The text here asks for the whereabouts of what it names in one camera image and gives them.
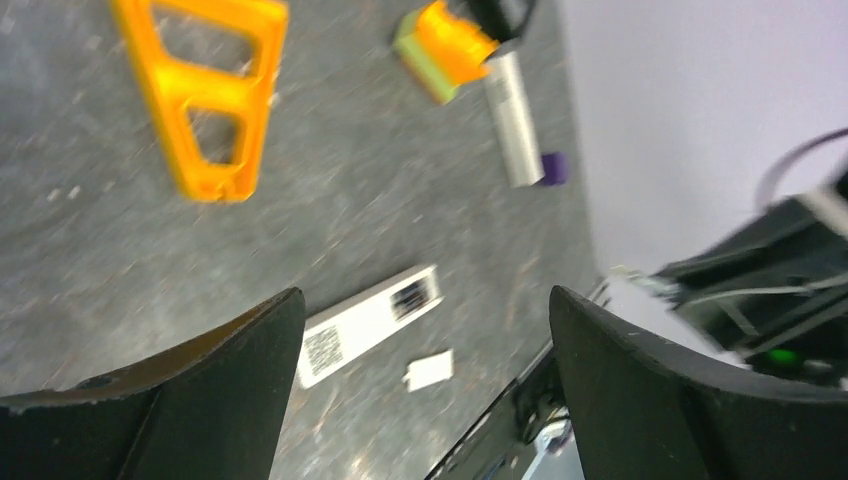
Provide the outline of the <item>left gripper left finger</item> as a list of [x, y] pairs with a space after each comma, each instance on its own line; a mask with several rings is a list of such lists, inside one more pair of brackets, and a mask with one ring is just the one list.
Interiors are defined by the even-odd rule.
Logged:
[[5, 479], [266, 479], [305, 331], [301, 290], [63, 391], [1, 400]]

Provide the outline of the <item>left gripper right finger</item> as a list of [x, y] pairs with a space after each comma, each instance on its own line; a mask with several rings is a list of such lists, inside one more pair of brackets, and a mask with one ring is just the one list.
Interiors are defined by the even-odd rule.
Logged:
[[843, 479], [847, 395], [742, 369], [570, 289], [549, 297], [588, 479]]

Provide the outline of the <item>white remote control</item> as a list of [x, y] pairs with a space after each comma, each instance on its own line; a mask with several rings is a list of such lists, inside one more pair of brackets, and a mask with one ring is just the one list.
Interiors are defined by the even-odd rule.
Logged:
[[443, 300], [437, 266], [417, 265], [307, 319], [297, 365], [309, 389]]
[[486, 66], [483, 85], [510, 185], [533, 186], [544, 171], [517, 52], [499, 53]]

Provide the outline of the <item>white battery cover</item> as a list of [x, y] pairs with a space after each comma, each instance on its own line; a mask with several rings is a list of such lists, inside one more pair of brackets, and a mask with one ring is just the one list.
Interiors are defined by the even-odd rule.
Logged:
[[454, 376], [452, 349], [414, 360], [407, 365], [403, 381], [408, 392], [414, 392], [446, 381]]

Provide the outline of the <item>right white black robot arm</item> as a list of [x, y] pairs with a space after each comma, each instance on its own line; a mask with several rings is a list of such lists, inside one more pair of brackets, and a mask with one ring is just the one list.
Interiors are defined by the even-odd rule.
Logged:
[[847, 387], [847, 180], [799, 194], [705, 252], [612, 274], [752, 370]]

